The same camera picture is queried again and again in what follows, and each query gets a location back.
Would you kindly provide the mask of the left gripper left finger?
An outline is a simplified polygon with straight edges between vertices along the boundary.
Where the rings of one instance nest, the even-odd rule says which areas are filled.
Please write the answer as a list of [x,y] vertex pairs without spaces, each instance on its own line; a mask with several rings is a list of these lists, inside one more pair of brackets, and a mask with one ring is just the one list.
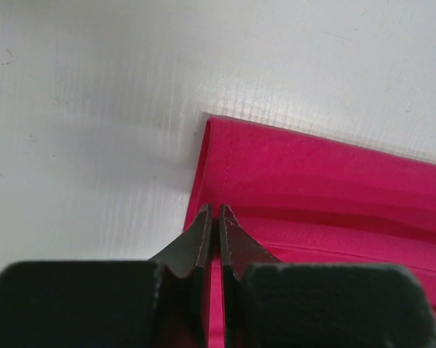
[[0,272],[0,347],[206,347],[213,213],[148,260],[25,261]]

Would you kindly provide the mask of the pink t shirt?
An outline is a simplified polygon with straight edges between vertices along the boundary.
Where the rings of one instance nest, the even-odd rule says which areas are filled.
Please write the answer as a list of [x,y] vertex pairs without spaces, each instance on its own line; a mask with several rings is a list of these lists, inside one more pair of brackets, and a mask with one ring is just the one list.
[[186,224],[204,204],[284,262],[405,265],[436,314],[436,165],[211,117]]

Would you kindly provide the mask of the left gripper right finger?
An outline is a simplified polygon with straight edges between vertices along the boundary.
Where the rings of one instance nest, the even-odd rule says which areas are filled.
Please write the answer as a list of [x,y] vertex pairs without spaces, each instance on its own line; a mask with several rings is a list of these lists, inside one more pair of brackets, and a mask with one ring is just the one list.
[[222,205],[226,347],[436,347],[418,279],[390,263],[285,263]]

